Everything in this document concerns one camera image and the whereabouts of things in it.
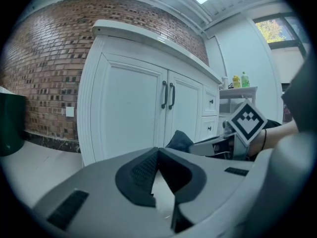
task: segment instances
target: cabinet door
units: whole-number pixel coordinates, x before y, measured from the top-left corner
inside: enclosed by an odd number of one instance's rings
[[[167,70],[161,67],[101,53],[91,98],[96,161],[163,146],[163,81]]]
[[[175,87],[175,103],[172,105],[173,87]],[[199,141],[202,115],[202,84],[168,71],[168,105],[164,145],[168,144],[176,130],[184,132],[192,141]]]

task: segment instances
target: dark green bin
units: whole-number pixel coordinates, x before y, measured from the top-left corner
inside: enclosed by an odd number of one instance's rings
[[[24,144],[24,96],[0,93],[0,156],[18,151]]]

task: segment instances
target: drawer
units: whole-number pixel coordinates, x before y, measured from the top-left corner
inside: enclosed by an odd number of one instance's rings
[[[204,117],[217,116],[219,111],[219,91],[216,88],[203,87],[203,114]]]
[[[200,141],[217,136],[218,117],[202,117]]]

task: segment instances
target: black rubber pad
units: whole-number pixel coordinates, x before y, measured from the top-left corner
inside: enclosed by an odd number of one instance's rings
[[[236,169],[236,168],[230,167],[230,168],[227,168],[225,172],[245,177],[249,171],[245,169]]]
[[[75,217],[80,207],[86,201],[88,193],[76,190],[48,217],[47,221],[52,225],[65,230]]]

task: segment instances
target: yellow bottle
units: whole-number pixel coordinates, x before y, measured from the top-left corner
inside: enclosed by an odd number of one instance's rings
[[[232,82],[233,82],[233,88],[240,88],[241,87],[240,78],[237,75],[233,76]]]

